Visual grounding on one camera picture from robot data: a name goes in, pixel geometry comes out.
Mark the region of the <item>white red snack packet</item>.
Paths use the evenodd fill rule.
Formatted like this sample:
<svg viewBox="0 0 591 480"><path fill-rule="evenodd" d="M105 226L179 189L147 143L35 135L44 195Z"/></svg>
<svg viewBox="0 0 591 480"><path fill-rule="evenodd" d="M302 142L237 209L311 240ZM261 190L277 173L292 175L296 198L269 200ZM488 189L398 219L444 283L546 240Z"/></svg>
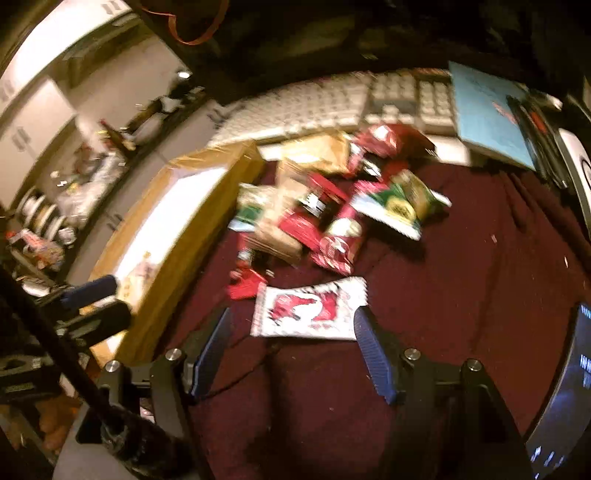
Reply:
<svg viewBox="0 0 591 480"><path fill-rule="evenodd" d="M367 303L367 282L358 276L291 289L263 286L250 335L354 341L356 309Z"/></svg>

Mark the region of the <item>green snack packet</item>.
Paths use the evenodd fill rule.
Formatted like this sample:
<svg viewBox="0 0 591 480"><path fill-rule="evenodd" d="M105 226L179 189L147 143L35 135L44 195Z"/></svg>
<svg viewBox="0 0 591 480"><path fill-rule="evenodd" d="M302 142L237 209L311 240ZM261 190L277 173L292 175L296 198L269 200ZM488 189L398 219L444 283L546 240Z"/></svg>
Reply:
<svg viewBox="0 0 591 480"><path fill-rule="evenodd" d="M422 224L430 216L452 206L445 195L431 190L410 170L401 170L385 189L353 195L356 212L419 241Z"/></svg>
<svg viewBox="0 0 591 480"><path fill-rule="evenodd" d="M229 222L228 229L238 233L255 232L260 216L273 201L274 196L276 196L274 186L240 184L235 217Z"/></svg>

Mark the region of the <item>small red black packet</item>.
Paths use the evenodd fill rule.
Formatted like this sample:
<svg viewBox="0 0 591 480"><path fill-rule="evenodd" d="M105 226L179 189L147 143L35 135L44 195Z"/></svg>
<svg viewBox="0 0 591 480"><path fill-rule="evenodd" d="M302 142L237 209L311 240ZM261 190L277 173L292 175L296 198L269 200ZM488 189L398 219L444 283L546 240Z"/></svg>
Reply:
<svg viewBox="0 0 591 480"><path fill-rule="evenodd" d="M332 218L349 201L348 195L318 173L308 175L308 193L297 201L295 211L318 222Z"/></svg>

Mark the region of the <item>red snack bag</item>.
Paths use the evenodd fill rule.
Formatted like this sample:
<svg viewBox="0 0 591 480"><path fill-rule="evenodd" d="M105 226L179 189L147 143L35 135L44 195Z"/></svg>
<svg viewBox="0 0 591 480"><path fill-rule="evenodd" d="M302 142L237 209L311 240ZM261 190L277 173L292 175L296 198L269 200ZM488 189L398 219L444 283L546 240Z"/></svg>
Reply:
<svg viewBox="0 0 591 480"><path fill-rule="evenodd" d="M415 127L381 123L363 129L349 141L346 164L353 177L389 182L415 160L436 158L435 144Z"/></svg>

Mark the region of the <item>beige cracker packet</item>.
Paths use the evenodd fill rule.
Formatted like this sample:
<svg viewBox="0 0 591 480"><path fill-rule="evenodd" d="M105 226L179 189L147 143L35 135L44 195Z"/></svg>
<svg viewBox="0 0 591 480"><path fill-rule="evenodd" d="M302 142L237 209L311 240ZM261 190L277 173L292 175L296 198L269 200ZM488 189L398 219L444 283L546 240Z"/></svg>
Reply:
<svg viewBox="0 0 591 480"><path fill-rule="evenodd" d="M300 262L303 245L281 230L280 223L294 213L298 202L308 192L308 171L294 161L281 160L276 167L276 186L270 199L263 204L263 213L256 220L254 232L246 239L246 246L288 264Z"/></svg>

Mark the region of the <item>tan yellow snack bag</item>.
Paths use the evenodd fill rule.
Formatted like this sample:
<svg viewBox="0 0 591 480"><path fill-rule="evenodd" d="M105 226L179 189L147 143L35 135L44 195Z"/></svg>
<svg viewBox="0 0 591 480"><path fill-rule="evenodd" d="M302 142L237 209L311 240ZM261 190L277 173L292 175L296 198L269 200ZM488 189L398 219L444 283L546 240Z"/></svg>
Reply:
<svg viewBox="0 0 591 480"><path fill-rule="evenodd" d="M351 146L346 133L327 130L281 143L276 177L315 171L327 175L348 175Z"/></svg>

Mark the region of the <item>cardboard tray box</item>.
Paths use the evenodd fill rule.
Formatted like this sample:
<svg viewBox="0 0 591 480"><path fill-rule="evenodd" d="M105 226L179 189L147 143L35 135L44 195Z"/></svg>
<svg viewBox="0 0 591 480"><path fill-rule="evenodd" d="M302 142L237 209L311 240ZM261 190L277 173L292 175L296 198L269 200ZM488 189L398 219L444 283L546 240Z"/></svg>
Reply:
<svg viewBox="0 0 591 480"><path fill-rule="evenodd" d="M168 162L125 214L90 277L111 274L130 327L93 346L98 365L150 360L185 290L235 210L243 183L266 168L256 142L239 141Z"/></svg>

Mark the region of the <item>small red wrapper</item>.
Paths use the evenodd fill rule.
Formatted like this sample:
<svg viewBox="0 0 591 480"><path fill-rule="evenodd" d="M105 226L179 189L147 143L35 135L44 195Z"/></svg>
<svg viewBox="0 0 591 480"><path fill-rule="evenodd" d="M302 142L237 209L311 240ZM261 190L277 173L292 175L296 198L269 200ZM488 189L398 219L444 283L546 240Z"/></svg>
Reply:
<svg viewBox="0 0 591 480"><path fill-rule="evenodd" d="M229 275L228 296L231 300L254 298L266 284L266 278L252 268L235 269Z"/></svg>

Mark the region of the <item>red striped candy packet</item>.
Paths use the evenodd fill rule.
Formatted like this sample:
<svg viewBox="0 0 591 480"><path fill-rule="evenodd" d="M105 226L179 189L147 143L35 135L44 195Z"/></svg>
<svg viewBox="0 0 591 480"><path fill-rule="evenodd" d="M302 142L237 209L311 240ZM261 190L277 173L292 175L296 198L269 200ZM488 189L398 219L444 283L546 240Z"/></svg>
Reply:
<svg viewBox="0 0 591 480"><path fill-rule="evenodd" d="M329 225L318 242L318 249L311 253L311 260L318 266L349 276L353 273L366 228L362 220L338 218Z"/></svg>

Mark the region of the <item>dark red table cloth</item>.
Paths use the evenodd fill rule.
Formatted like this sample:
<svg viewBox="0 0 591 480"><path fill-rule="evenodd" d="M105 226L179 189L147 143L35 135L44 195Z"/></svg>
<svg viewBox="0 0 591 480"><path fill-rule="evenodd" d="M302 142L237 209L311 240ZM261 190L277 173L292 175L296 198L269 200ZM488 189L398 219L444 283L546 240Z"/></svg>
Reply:
<svg viewBox="0 0 591 480"><path fill-rule="evenodd" d="M590 299L590 244L575 212L529 171L432 163L451 199L420 241L374 228L356 258L377 320L430 359L481 360L521 430L545 399L572 308ZM377 479L394 412L353 342L232 337L190 410L218 479Z"/></svg>

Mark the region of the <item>smartphone with lit screen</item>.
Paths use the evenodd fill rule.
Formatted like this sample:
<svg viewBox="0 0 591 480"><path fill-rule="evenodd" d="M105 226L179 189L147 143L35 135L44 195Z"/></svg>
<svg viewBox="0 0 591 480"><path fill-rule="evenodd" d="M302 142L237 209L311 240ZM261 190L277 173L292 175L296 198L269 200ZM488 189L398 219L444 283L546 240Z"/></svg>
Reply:
<svg viewBox="0 0 591 480"><path fill-rule="evenodd" d="M564 466L590 425L590 306L574 309L565 355L553 390L528 436L535 479L548 479Z"/></svg>

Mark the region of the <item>light blue notebook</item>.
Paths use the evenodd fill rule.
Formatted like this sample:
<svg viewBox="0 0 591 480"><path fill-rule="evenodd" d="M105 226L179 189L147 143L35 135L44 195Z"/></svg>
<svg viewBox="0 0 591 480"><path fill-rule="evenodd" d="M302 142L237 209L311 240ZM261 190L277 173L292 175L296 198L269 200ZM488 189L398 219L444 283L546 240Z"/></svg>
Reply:
<svg viewBox="0 0 591 480"><path fill-rule="evenodd" d="M534 170L534 160L507 100L522 100L525 91L510 80L456 62L449 63L449 70L459 138L490 158Z"/></svg>

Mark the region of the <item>white mechanical keyboard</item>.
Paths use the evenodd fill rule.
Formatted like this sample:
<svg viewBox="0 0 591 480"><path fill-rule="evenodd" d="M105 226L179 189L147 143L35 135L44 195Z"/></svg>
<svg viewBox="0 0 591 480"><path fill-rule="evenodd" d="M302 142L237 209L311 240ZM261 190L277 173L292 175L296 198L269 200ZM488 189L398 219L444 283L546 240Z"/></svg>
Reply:
<svg viewBox="0 0 591 480"><path fill-rule="evenodd" d="M456 115L447 70L353 72L292 83L238 101L208 145L242 140L273 144L331 128L355 133L380 123L455 137Z"/></svg>

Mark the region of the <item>white round device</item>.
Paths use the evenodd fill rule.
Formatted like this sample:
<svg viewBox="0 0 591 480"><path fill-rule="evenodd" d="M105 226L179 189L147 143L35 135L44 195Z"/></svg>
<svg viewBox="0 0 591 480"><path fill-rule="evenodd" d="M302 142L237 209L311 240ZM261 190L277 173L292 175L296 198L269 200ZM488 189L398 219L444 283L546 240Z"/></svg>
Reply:
<svg viewBox="0 0 591 480"><path fill-rule="evenodd" d="M558 130L559 147L564 151L567 169L586 220L590 219L590 158L578 137L572 132Z"/></svg>

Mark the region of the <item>black red pens bundle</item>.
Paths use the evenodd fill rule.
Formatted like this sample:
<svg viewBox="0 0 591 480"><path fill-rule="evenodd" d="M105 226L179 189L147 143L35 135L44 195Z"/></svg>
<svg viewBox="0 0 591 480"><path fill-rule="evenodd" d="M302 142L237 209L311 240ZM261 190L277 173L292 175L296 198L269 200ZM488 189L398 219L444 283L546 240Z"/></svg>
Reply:
<svg viewBox="0 0 591 480"><path fill-rule="evenodd" d="M551 181L560 190L570 190L572 180L550 127L531 103L520 101L510 95L506 97L506 101L542 179Z"/></svg>

